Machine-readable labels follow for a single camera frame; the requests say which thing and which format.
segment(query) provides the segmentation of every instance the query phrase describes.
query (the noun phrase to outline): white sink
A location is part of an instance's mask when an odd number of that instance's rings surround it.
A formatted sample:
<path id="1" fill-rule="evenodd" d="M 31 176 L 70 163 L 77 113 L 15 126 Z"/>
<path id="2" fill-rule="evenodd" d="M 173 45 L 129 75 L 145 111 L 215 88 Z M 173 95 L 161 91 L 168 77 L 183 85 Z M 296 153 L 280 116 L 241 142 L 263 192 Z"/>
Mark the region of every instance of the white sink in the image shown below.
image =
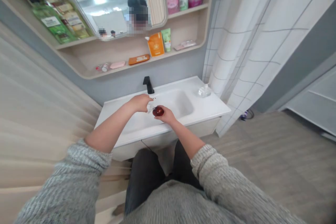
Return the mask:
<path id="1" fill-rule="evenodd" d="M 152 104 L 155 107 L 157 105 L 164 105 L 170 108 L 176 119 L 187 116 L 194 111 L 191 101 L 182 90 L 172 90 L 160 94 L 152 94 L 151 98 L 153 98 L 154 101 L 151 101 L 149 104 Z M 152 113 L 137 112 L 128 121 L 122 134 L 149 128 L 162 123 L 162 121 L 154 119 Z"/>
<path id="2" fill-rule="evenodd" d="M 197 95 L 198 89 L 204 83 L 197 77 L 191 77 L 172 82 L 159 87 L 154 87 L 154 94 L 149 95 L 154 99 L 150 102 L 154 106 L 163 105 L 171 109 L 176 119 L 185 126 L 210 120 L 231 110 L 218 96 L 211 93 L 206 98 Z M 130 94 L 104 103 L 95 128 L 112 115 L 133 96 L 146 91 Z M 171 128 L 160 120 L 155 120 L 152 113 L 135 113 L 126 124 L 115 147 L 149 138 L 170 131 Z"/>

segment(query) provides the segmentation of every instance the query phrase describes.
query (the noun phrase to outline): pink soap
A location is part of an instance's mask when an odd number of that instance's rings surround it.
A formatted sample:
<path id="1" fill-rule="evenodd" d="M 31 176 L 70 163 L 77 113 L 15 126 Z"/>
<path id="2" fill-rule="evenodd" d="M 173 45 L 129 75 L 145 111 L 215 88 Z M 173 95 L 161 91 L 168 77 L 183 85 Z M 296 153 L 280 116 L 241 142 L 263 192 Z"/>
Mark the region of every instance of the pink soap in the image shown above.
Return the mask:
<path id="1" fill-rule="evenodd" d="M 116 62 L 116 63 L 112 63 L 110 65 L 110 68 L 115 69 L 115 68 L 123 67 L 125 64 L 126 64 L 125 61 L 119 61 L 119 62 Z"/>

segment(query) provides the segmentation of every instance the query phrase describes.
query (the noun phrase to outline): green tube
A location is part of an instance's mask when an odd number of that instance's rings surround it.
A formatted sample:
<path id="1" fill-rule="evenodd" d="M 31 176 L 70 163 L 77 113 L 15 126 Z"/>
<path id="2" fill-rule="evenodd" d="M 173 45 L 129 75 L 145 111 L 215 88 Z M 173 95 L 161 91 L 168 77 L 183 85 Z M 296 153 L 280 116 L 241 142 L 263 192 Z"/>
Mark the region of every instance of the green tube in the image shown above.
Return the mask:
<path id="1" fill-rule="evenodd" d="M 164 48 L 166 53 L 170 52 L 172 49 L 172 42 L 170 41 L 170 28 L 161 31 Z"/>

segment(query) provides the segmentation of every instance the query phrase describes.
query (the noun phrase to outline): white grid curtain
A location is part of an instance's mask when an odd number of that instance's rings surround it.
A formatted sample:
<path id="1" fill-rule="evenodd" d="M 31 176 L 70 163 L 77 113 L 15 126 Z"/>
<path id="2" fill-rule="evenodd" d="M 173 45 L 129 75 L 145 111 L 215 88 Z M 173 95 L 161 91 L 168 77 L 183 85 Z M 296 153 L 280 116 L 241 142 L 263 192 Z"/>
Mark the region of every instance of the white grid curtain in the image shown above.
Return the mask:
<path id="1" fill-rule="evenodd" d="M 334 0 L 216 0 L 203 81 L 232 110 L 221 137 L 263 94 Z"/>
<path id="2" fill-rule="evenodd" d="M 101 106 L 0 23 L 0 216 L 12 223 Z"/>

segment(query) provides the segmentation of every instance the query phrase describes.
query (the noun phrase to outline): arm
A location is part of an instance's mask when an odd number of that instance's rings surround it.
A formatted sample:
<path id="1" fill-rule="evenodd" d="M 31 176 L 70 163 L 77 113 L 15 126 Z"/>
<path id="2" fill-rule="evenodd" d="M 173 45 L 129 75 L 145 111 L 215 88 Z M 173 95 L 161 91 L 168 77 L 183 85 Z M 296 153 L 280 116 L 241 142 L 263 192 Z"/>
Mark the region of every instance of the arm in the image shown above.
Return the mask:
<path id="1" fill-rule="evenodd" d="M 250 182 L 228 161 L 179 123 L 171 110 L 156 117 L 168 123 L 191 159 L 193 173 L 209 199 L 246 223 L 304 223 Z"/>
<path id="2" fill-rule="evenodd" d="M 147 111 L 148 95 L 133 97 L 85 140 L 68 149 L 64 160 L 15 223 L 94 223 L 99 177 L 109 167 L 110 153 L 124 126 L 137 111 Z"/>

